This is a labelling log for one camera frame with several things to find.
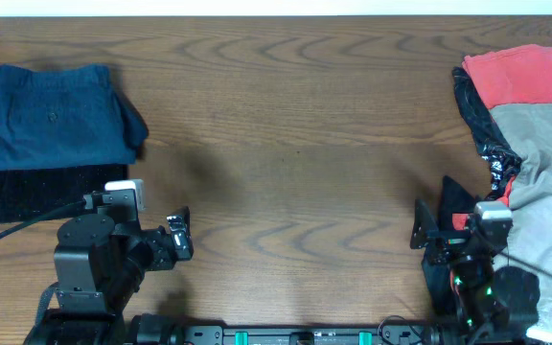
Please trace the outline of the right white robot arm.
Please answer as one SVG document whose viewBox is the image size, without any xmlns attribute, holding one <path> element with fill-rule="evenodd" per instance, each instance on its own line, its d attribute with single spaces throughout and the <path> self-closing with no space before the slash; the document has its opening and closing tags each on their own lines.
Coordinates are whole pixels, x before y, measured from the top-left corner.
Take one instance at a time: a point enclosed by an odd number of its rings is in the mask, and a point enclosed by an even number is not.
<svg viewBox="0 0 552 345">
<path fill-rule="evenodd" d="M 480 201 L 461 230 L 439 228 L 426 203 L 415 201 L 410 247 L 423 249 L 421 267 L 437 316 L 423 344 L 523 344 L 539 320 L 540 280 L 518 266 L 494 268 L 513 225 L 501 201 Z"/>
</svg>

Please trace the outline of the navy blue denim shorts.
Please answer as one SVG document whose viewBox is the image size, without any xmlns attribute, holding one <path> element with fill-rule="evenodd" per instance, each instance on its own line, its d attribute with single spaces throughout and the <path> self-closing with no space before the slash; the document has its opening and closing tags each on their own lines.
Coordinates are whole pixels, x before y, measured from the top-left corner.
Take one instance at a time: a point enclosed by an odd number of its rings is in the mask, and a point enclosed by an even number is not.
<svg viewBox="0 0 552 345">
<path fill-rule="evenodd" d="M 130 165 L 148 136 L 105 65 L 0 65 L 0 171 Z"/>
</svg>

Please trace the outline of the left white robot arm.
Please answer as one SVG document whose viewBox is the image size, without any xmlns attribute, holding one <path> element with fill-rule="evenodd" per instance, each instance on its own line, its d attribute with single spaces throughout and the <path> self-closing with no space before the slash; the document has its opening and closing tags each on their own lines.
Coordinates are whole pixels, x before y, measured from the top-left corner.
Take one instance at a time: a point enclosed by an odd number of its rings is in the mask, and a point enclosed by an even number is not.
<svg viewBox="0 0 552 345">
<path fill-rule="evenodd" d="M 148 272 L 192 259 L 189 208 L 169 215 L 166 226 L 144 230 L 136 191 L 96 192 L 83 199 L 85 214 L 57 231 L 57 281 L 43 291 L 26 343 L 184 343 L 182 328 L 171 319 L 142 314 L 127 323 L 124 309 Z"/>
</svg>

